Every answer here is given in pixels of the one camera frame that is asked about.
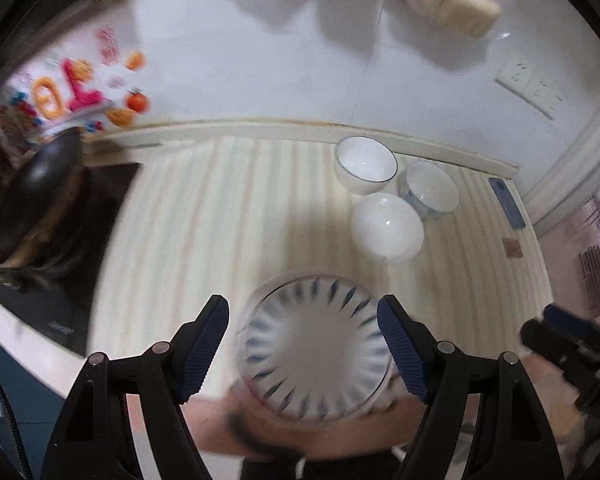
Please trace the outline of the white bowl blue pattern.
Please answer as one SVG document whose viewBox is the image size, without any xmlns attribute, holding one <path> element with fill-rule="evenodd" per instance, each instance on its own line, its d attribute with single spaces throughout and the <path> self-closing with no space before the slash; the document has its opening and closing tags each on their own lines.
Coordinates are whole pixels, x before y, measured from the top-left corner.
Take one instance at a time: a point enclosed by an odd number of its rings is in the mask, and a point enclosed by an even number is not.
<svg viewBox="0 0 600 480">
<path fill-rule="evenodd" d="M 412 162 L 401 174 L 398 194 L 411 205 L 422 221 L 450 214 L 460 204 L 453 179 L 431 162 Z"/>
</svg>

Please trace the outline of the white bowl dark rim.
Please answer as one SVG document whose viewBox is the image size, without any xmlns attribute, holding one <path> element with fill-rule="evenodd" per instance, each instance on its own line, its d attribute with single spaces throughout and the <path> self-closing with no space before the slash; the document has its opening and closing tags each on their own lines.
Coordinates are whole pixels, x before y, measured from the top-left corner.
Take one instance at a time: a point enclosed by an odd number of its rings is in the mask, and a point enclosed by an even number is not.
<svg viewBox="0 0 600 480">
<path fill-rule="evenodd" d="M 368 136 L 347 136 L 334 148 L 336 177 L 351 194 L 382 191 L 396 176 L 398 161 L 385 144 Z"/>
</svg>

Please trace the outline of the brown square coaster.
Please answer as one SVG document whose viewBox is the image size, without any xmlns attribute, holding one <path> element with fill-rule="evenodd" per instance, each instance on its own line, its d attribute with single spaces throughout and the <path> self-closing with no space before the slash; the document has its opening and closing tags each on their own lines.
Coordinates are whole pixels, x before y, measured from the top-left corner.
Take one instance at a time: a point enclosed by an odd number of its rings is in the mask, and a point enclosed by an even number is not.
<svg viewBox="0 0 600 480">
<path fill-rule="evenodd" d="M 509 259 L 522 259 L 524 254 L 522 253 L 522 247 L 520 240 L 513 237 L 502 237 L 502 244 L 504 252 Z"/>
</svg>

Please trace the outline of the black induction cooktop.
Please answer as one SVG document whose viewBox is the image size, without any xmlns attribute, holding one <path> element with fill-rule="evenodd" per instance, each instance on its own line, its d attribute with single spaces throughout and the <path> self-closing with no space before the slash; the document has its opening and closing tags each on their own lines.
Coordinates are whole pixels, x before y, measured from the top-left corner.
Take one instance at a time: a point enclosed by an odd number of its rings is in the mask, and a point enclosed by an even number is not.
<svg viewBox="0 0 600 480">
<path fill-rule="evenodd" d="M 79 356 L 109 237 L 138 170 L 137 162 L 84 168 L 76 201 L 35 262 L 0 273 L 0 305 Z"/>
</svg>

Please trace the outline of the blue smartphone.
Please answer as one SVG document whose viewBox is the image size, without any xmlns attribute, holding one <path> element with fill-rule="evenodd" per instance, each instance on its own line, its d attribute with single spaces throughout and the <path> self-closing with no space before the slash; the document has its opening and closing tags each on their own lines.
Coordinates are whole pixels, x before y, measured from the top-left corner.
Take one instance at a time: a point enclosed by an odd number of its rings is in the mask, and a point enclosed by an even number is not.
<svg viewBox="0 0 600 480">
<path fill-rule="evenodd" d="M 503 209 L 503 212 L 509 222 L 510 227 L 513 230 L 524 229 L 527 226 L 526 222 L 524 221 L 524 217 L 522 216 L 522 213 L 518 208 L 516 200 L 514 199 L 512 193 L 509 191 L 509 188 L 505 181 L 500 178 L 489 178 L 489 183 L 491 185 L 493 193 L 495 194 L 496 198 L 498 199 L 498 202 L 500 203 Z"/>
</svg>

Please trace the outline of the black wok pan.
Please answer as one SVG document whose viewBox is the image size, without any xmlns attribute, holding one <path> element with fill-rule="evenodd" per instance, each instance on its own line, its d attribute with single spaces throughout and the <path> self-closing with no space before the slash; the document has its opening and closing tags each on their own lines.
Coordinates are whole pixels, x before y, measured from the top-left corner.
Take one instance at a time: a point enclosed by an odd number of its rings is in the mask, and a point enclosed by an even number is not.
<svg viewBox="0 0 600 480">
<path fill-rule="evenodd" d="M 82 130 L 71 127 L 27 154 L 0 189 L 0 270 L 32 263 L 82 185 Z"/>
</svg>

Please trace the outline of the white wall socket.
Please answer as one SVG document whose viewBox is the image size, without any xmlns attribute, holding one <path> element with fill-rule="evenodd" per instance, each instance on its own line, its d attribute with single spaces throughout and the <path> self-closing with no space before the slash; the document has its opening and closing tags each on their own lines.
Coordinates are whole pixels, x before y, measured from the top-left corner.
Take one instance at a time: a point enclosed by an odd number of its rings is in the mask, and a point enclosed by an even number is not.
<svg viewBox="0 0 600 480">
<path fill-rule="evenodd" d="M 520 54 L 509 55 L 494 80 L 549 120 L 556 118 L 566 100 L 558 85 Z"/>
</svg>

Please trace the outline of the colourful wall sticker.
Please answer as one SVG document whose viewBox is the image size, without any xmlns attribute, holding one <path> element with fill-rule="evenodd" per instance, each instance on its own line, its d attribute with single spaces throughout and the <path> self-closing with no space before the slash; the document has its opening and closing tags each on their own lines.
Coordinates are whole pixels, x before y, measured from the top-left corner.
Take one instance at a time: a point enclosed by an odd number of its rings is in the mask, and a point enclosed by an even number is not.
<svg viewBox="0 0 600 480">
<path fill-rule="evenodd" d="M 148 113 L 147 58 L 129 21 L 106 18 L 69 32 L 21 65 L 0 89 L 0 133 L 38 144 L 65 128 L 131 128 Z"/>
</svg>

